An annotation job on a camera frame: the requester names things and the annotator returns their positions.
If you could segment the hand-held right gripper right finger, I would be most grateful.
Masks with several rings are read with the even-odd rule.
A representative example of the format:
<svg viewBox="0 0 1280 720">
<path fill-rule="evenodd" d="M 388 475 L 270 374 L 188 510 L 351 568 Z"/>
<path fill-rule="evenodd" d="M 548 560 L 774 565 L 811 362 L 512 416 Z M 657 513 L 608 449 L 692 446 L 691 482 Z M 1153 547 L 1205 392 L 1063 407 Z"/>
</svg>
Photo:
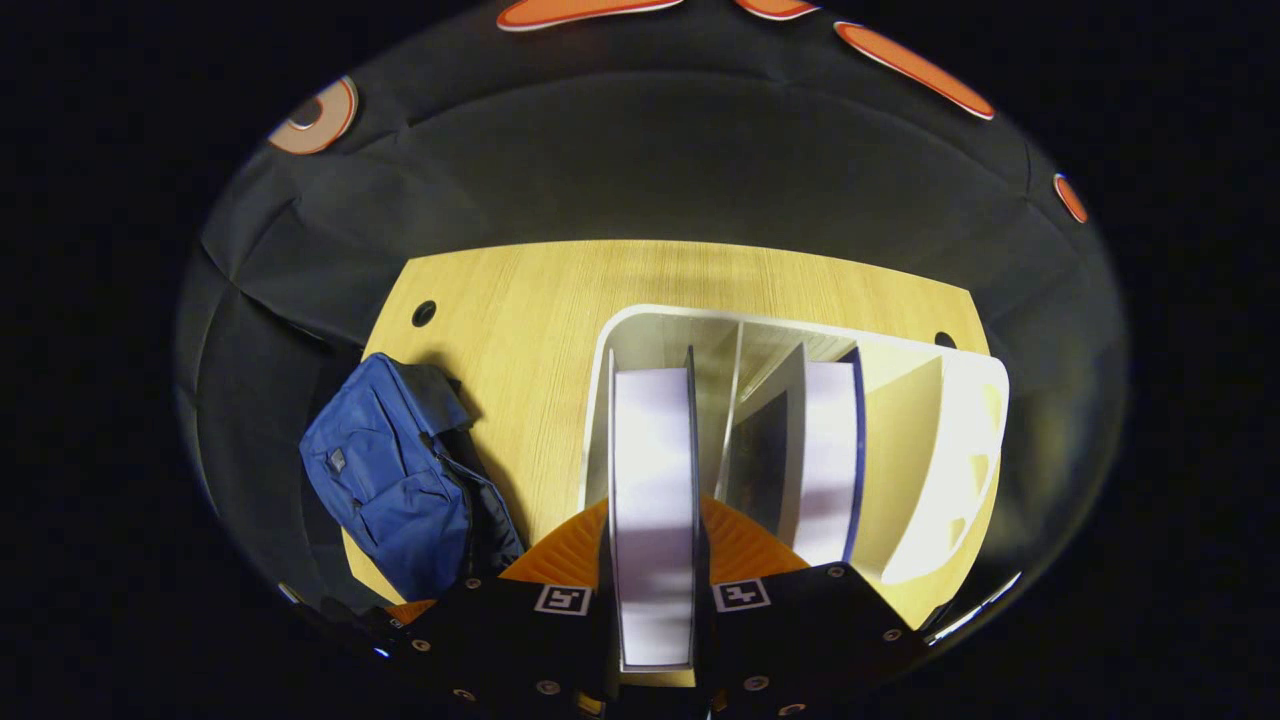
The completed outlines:
<svg viewBox="0 0 1280 720">
<path fill-rule="evenodd" d="M 847 562 L 812 565 L 708 496 L 701 521 L 709 585 L 698 684 L 710 716 L 815 716 L 931 653 Z"/>
</svg>

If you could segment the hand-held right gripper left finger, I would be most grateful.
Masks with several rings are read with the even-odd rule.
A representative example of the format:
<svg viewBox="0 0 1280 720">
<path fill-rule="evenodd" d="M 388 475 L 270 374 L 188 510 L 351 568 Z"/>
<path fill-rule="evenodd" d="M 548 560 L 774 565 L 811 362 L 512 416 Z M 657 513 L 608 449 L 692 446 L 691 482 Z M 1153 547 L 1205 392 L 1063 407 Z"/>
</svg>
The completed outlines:
<svg viewBox="0 0 1280 720">
<path fill-rule="evenodd" d="M 429 693 L 475 716 L 604 716 L 612 598 L 608 505 L 562 523 L 502 574 L 465 578 L 407 626 L 390 656 Z"/>
</svg>

